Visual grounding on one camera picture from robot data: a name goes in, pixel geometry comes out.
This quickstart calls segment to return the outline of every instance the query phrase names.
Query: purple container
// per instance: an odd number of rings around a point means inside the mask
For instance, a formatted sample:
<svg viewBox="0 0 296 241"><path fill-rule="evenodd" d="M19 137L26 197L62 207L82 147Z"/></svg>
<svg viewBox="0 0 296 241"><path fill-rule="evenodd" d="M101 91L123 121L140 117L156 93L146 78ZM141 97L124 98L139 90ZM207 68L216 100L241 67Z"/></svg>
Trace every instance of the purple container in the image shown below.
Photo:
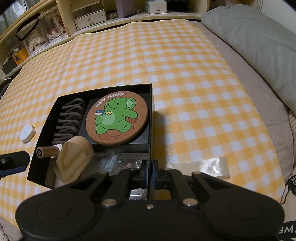
<svg viewBox="0 0 296 241"><path fill-rule="evenodd" d="M134 0L115 0L115 4L119 18L124 18L136 11Z"/></svg>

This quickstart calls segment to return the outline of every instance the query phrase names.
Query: tissue box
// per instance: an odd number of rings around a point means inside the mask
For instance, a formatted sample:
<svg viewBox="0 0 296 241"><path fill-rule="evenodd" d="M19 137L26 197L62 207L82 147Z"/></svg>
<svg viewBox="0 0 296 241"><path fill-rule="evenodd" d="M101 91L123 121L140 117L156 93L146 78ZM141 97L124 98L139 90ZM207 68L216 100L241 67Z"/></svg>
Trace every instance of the tissue box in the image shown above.
<svg viewBox="0 0 296 241"><path fill-rule="evenodd" d="M150 14L166 12L167 3L165 0L146 0L145 11Z"/></svg>

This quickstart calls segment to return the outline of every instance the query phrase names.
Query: wooden round block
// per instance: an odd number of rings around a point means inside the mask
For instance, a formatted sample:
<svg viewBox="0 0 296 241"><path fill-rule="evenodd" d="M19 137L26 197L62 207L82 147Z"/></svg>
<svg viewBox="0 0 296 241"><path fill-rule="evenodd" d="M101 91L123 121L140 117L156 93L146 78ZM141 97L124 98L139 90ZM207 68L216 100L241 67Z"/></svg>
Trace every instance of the wooden round block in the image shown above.
<svg viewBox="0 0 296 241"><path fill-rule="evenodd" d="M133 139L148 117L145 100L130 91L118 91L99 99L86 117L86 131L97 143L119 145Z"/></svg>
<svg viewBox="0 0 296 241"><path fill-rule="evenodd" d="M63 145L54 172L63 183L74 182L93 155L94 150L89 141L82 136L74 136Z"/></svg>

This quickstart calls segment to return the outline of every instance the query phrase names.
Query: beige bedsheet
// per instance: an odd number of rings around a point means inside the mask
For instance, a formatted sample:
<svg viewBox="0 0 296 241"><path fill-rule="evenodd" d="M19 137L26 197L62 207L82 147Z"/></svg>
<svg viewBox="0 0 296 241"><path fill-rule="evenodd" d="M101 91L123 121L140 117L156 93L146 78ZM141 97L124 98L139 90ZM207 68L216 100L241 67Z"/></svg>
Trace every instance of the beige bedsheet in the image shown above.
<svg viewBox="0 0 296 241"><path fill-rule="evenodd" d="M289 108L238 52L202 23L189 22L204 31L247 90L269 132L286 182L293 171L293 136L288 121Z"/></svg>

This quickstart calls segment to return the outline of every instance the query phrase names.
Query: wooden spool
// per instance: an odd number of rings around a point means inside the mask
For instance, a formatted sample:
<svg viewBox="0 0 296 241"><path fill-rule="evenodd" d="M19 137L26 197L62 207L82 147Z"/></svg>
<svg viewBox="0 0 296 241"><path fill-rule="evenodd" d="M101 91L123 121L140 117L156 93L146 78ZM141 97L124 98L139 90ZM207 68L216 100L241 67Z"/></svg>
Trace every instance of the wooden spool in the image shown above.
<svg viewBox="0 0 296 241"><path fill-rule="evenodd" d="M76 181L94 155L94 150L87 139L74 136L62 147L54 165L56 176L63 183Z"/></svg>
<svg viewBox="0 0 296 241"><path fill-rule="evenodd" d="M59 148L56 146L40 146L36 149L36 154L39 158L58 157Z"/></svg>

